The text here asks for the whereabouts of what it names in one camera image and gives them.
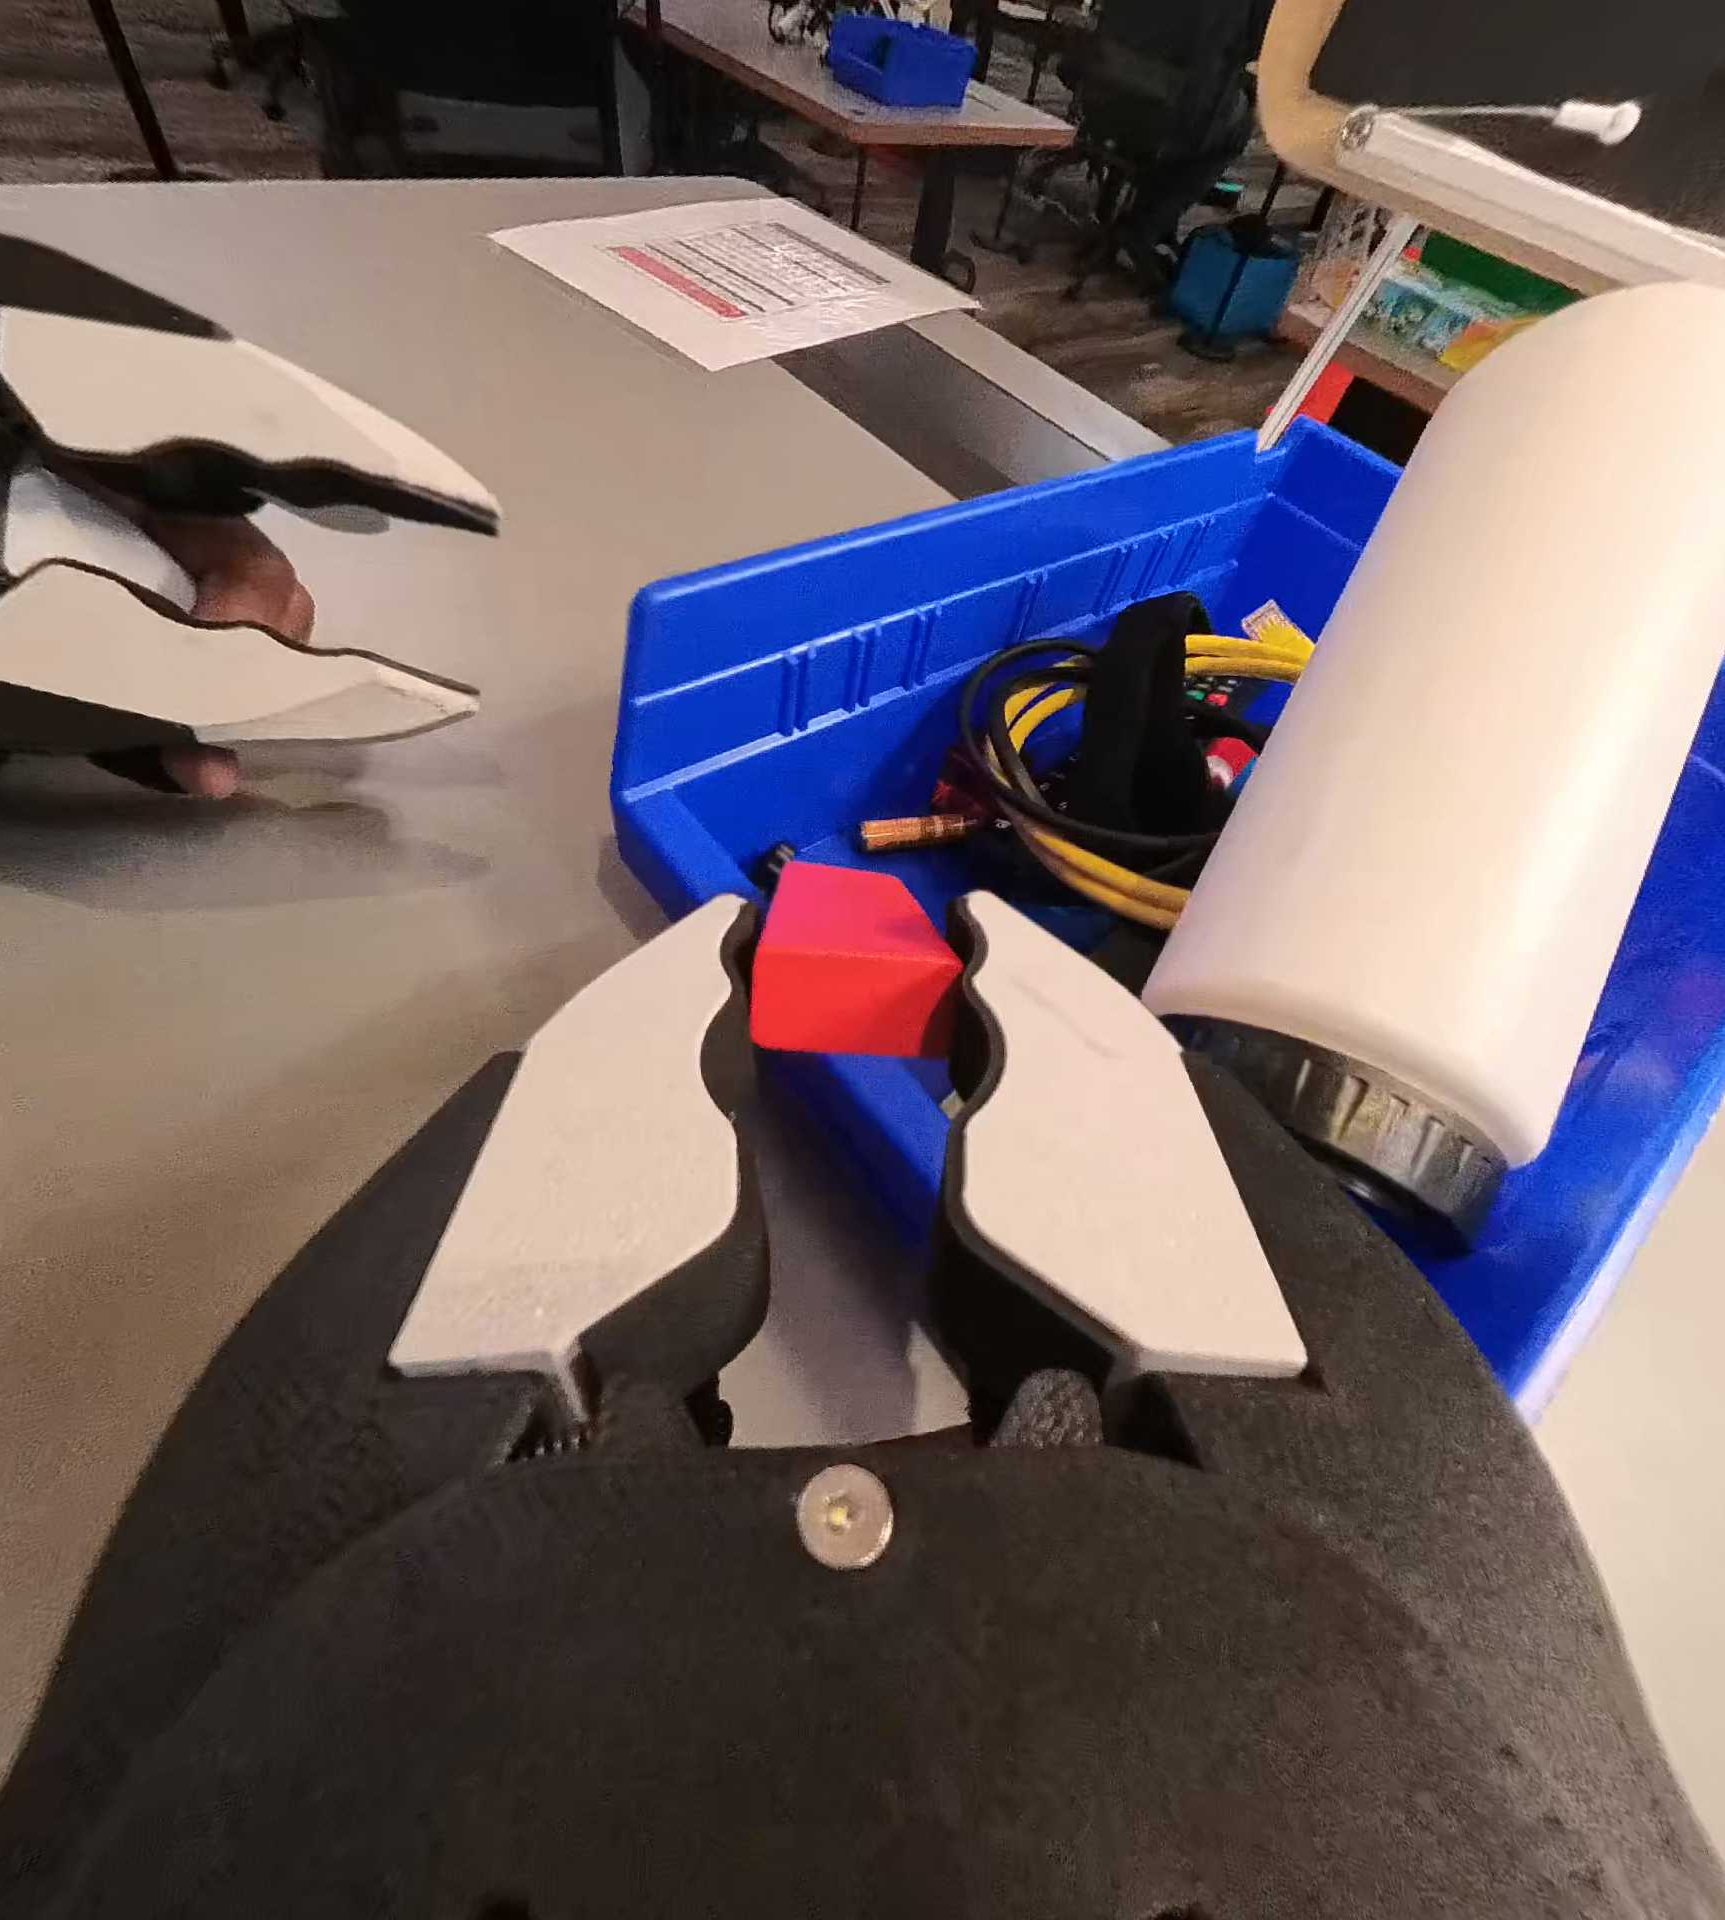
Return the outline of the blue storage bin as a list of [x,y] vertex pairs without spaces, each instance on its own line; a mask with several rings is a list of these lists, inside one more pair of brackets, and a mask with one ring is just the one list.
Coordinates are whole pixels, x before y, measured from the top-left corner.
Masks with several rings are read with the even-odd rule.
[[[961,684],[1038,635],[1089,638],[1170,590],[1320,629],[1397,484],[1327,425],[1248,432],[916,515],[638,592],[610,814],[668,915],[752,895],[762,860],[857,863],[916,814]],[[1725,669],[1556,1134],[1475,1250],[1407,1240],[1527,1418],[1554,1398],[1725,1098]]]

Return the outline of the black panel with wooden edge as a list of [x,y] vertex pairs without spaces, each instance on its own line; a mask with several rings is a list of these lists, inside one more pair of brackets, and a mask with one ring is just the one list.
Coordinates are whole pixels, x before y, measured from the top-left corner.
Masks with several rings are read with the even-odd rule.
[[1310,158],[1391,109],[1725,229],[1725,2],[1276,2],[1258,77],[1266,131]]

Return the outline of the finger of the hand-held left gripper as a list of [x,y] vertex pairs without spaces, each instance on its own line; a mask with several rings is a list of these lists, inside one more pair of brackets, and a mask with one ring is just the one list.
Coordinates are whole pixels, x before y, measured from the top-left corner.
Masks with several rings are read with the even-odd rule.
[[500,534],[497,498],[438,446],[239,337],[6,305],[0,380],[48,454],[163,511]]
[[174,726],[208,745],[356,745],[479,714],[468,686],[249,623],[199,623],[67,561],[0,592],[0,684]]

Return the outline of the laminated paper sheet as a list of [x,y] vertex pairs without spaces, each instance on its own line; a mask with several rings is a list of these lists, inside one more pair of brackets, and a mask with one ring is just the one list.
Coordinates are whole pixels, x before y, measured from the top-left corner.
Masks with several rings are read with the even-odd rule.
[[971,312],[952,280],[792,198],[715,198],[492,234],[707,373]]

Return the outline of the blue box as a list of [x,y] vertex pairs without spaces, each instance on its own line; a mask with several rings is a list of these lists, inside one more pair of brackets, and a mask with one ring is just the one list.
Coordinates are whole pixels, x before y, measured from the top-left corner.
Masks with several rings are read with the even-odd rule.
[[1201,362],[1227,362],[1244,344],[1271,337],[1298,274],[1298,243],[1262,214],[1193,229],[1167,286],[1181,345]]

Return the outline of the person's left hand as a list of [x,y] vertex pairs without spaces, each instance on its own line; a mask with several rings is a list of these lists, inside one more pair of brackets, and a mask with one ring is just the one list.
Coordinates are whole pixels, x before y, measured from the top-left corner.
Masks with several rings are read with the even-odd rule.
[[[170,515],[132,501],[114,506],[193,581],[195,621],[260,627],[296,644],[314,640],[314,596],[289,557],[246,519]],[[110,751],[94,755],[91,766],[145,792],[195,801],[232,801],[245,782],[240,762],[227,745]]]

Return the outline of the black office chair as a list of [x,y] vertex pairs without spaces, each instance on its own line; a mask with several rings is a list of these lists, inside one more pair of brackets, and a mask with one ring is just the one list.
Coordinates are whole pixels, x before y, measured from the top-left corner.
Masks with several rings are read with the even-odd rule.
[[326,178],[620,178],[613,2],[287,2]]
[[1099,168],[1099,234],[1069,296],[1113,263],[1157,280],[1182,217],[1254,133],[1254,61],[1271,2],[1102,2],[1065,64],[1077,149]]

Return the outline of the white bottle with black lid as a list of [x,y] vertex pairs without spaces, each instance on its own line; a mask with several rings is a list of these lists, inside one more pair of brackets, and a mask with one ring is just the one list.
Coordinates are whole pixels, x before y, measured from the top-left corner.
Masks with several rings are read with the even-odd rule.
[[1142,1002],[1469,1244],[1551,1141],[1725,658],[1725,290],[1567,305],[1432,410]]

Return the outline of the small blue bin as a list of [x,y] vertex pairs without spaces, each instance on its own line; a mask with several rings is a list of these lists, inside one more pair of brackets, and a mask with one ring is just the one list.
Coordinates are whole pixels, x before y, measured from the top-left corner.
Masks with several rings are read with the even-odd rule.
[[825,65],[834,85],[873,104],[946,113],[968,97],[979,46],[918,19],[844,12],[827,27]]

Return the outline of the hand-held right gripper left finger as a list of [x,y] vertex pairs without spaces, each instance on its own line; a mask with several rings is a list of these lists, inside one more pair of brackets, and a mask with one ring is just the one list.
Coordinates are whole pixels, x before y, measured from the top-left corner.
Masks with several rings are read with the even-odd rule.
[[560,1425],[613,1382],[676,1398],[772,1296],[738,1120],[758,908],[703,901],[566,998],[520,1062],[387,1350],[403,1378],[535,1378]]

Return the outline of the red block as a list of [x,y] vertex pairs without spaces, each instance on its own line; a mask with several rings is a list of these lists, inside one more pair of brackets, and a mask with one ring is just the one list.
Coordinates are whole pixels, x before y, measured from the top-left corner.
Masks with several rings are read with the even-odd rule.
[[750,976],[750,1037],[768,1053],[942,1059],[962,959],[890,874],[788,860]]

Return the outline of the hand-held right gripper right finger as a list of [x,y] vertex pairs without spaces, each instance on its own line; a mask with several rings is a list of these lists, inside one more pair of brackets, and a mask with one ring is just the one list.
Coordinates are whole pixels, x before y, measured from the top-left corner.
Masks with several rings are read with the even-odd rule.
[[1187,1057],[1128,988],[995,895],[949,906],[961,1098],[933,1327],[992,1427],[1026,1378],[1107,1408],[1139,1382],[1305,1372],[1305,1341]]

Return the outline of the grey office table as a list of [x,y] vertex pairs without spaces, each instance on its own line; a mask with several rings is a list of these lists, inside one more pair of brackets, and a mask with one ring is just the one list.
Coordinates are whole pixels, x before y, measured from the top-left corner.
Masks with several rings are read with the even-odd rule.
[[804,46],[779,46],[752,2],[627,2],[624,19],[655,48],[697,64],[758,102],[788,111],[860,161],[906,158],[920,175],[910,263],[971,291],[971,263],[952,243],[958,178],[966,158],[1060,155],[1076,127],[968,82],[958,109],[878,104],[838,85]]

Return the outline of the stack of colourful boxes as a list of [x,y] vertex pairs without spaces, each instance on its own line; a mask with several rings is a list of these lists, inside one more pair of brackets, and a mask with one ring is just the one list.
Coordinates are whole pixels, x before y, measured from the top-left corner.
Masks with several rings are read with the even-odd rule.
[[1529,325],[1579,301],[1565,282],[1441,231],[1408,240],[1379,278],[1362,325],[1445,373],[1469,373]]

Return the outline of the white metal rail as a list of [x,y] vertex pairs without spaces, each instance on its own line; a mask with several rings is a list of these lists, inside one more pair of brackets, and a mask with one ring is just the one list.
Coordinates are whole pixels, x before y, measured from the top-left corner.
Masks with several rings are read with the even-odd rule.
[[1384,209],[1567,286],[1725,290],[1725,234],[1647,214],[1388,109],[1341,119],[1334,158]]

